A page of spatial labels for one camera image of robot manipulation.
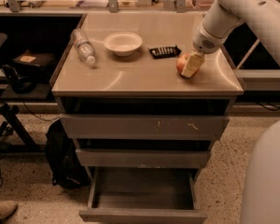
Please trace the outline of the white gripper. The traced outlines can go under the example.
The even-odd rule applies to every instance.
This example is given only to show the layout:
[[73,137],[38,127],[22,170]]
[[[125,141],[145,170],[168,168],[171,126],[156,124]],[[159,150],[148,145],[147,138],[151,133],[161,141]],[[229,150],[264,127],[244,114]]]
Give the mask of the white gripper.
[[183,57],[183,67],[181,75],[183,77],[192,77],[203,65],[204,54],[215,53],[226,41],[225,34],[215,34],[209,32],[201,22],[195,33],[193,34],[192,43],[197,51]]

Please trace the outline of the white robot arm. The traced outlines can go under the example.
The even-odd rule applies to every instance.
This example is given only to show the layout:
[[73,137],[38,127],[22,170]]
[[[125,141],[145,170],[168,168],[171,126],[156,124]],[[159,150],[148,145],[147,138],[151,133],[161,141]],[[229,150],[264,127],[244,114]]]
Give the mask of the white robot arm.
[[[215,0],[193,36],[194,51],[180,57],[178,73],[192,77],[206,54],[217,51],[245,23],[280,66],[280,3]],[[280,120],[254,145],[245,174],[240,224],[280,224]]]

